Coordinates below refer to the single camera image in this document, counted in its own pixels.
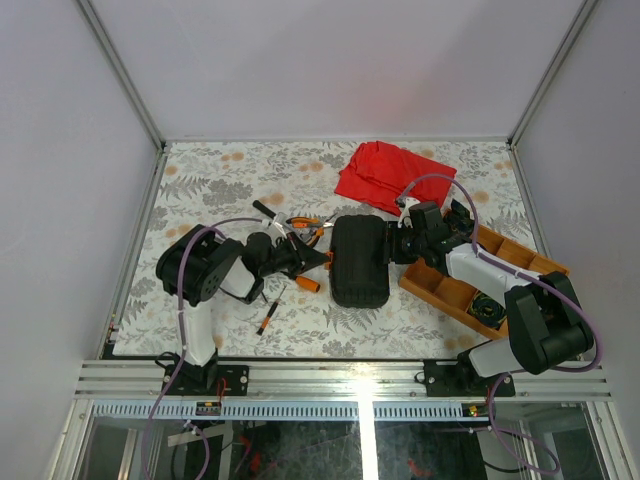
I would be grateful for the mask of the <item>black plastic tool case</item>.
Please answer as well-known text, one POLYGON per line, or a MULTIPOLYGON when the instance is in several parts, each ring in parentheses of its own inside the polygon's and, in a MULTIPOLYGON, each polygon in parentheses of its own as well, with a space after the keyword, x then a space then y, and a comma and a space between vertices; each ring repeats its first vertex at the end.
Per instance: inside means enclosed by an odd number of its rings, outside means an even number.
POLYGON ((388 301, 385 227, 386 222, 375 215, 345 215, 335 221, 329 282, 339 306, 376 309, 388 301))

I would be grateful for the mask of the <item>small orange black screwdriver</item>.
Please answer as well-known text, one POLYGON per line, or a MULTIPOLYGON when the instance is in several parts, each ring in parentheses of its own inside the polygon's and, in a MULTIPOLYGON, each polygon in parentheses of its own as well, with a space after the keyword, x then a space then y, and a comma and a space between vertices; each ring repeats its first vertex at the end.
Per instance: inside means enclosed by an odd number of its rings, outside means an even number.
POLYGON ((257 334, 259 336, 262 336, 264 334, 264 331, 266 330, 271 318, 273 317, 274 313, 276 312, 276 310, 277 310, 277 308, 278 308, 278 306, 280 304, 281 298, 282 298, 282 296, 283 296, 285 291, 286 291, 286 286, 283 287, 282 291, 279 293, 279 295, 276 297, 276 299, 270 305, 269 310, 268 310, 264 320, 262 321, 260 327, 257 330, 257 334))

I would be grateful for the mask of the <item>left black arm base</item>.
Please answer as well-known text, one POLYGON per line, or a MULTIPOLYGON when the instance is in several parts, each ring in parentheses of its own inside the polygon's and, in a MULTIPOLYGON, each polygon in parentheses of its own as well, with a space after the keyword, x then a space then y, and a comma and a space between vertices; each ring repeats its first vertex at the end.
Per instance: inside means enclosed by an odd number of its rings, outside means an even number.
POLYGON ((247 365, 221 365, 217 354, 204 365, 184 361, 176 379, 167 389, 173 396, 246 396, 250 368, 247 365))

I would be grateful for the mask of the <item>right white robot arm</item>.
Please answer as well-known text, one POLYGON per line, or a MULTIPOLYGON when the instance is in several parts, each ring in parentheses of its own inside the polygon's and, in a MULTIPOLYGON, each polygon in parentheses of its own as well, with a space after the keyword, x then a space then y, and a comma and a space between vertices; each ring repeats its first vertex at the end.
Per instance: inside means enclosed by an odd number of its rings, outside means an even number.
POLYGON ((472 293, 487 295, 505 311, 505 336, 460 354, 455 378, 463 392, 478 394, 505 372, 561 370, 563 362, 595 346, 564 273, 541 274, 491 254, 478 244, 476 230, 454 230, 433 202, 406 197, 400 205, 399 220, 387 228, 389 261, 420 260, 436 272, 441 281, 432 295, 451 317, 470 306, 472 293))

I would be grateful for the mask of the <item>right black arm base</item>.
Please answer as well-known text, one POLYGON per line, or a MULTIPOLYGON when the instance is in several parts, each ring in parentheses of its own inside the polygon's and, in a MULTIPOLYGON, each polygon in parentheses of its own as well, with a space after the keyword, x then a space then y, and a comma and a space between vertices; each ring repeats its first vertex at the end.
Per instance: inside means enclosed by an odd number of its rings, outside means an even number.
POLYGON ((500 375, 520 368, 508 340, 488 341, 454 360, 424 360, 423 383, 428 397, 486 397, 500 375))

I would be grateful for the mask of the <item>large orange handled screwdriver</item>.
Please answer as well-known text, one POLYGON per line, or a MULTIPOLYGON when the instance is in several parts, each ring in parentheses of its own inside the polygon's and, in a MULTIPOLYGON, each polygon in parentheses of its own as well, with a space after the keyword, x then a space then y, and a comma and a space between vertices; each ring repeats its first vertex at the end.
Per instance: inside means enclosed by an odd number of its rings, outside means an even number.
POLYGON ((312 293, 318 293, 321 289, 321 285, 317 281, 302 275, 296 276, 294 281, 301 289, 312 293))

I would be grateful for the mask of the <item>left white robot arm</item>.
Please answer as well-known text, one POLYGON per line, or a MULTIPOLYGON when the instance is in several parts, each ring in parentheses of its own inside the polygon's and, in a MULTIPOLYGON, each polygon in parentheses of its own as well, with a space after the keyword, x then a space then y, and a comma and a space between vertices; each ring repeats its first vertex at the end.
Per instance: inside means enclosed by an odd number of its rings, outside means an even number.
POLYGON ((296 280, 328 262, 327 254, 292 232, 277 239, 255 232, 241 242, 214 227, 197 225, 167 249, 156 264, 156 277, 163 290, 177 298, 178 355, 190 364, 186 385, 201 395, 218 385, 219 371, 208 363, 217 350, 210 300, 218 290, 250 304, 261 295, 266 277, 283 274, 296 280))

